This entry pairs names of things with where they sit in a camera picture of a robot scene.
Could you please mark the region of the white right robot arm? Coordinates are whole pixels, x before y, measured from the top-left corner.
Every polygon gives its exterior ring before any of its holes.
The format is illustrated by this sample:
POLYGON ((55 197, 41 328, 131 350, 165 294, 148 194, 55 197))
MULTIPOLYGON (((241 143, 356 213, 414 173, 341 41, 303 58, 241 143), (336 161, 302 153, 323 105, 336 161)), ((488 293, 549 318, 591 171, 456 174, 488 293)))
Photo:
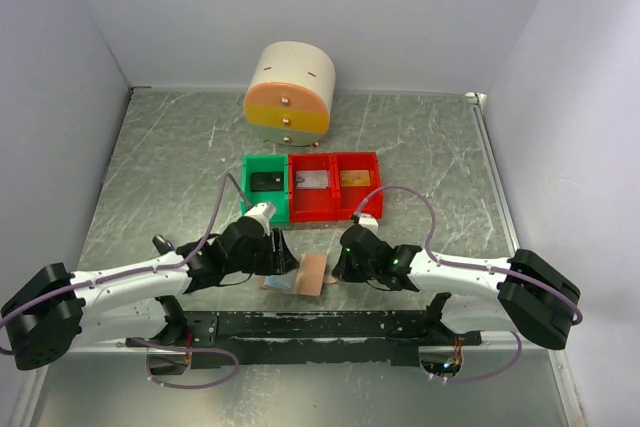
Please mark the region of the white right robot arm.
POLYGON ((472 331, 515 331, 545 349, 563 350, 578 317, 579 288, 530 250, 494 259, 429 254, 417 245, 391 246, 361 225, 349 227, 340 245, 332 275, 344 282, 481 301, 429 315, 424 331, 435 344, 472 331))

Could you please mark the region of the tan leather card holder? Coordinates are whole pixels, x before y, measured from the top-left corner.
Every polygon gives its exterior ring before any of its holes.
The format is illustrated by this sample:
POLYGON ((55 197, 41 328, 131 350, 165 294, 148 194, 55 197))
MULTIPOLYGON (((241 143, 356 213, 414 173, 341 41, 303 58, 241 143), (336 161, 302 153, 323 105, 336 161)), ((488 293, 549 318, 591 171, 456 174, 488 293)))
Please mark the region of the tan leather card holder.
POLYGON ((330 273, 326 254, 307 253, 301 256, 298 268, 283 275, 265 276, 260 287, 288 295, 319 297, 325 285, 337 282, 330 273))

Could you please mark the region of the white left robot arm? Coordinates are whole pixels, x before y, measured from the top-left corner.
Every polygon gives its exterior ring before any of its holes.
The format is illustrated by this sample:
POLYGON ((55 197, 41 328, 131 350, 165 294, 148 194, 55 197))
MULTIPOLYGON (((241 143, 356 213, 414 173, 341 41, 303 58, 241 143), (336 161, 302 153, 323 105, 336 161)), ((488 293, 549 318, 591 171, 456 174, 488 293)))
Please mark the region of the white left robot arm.
POLYGON ((220 234, 137 264, 76 272, 50 264, 2 307, 9 345, 1 352, 27 371, 72 347, 116 339, 185 347, 189 324, 179 296, 223 287, 231 274, 284 275, 299 265, 280 229, 247 216, 220 234))

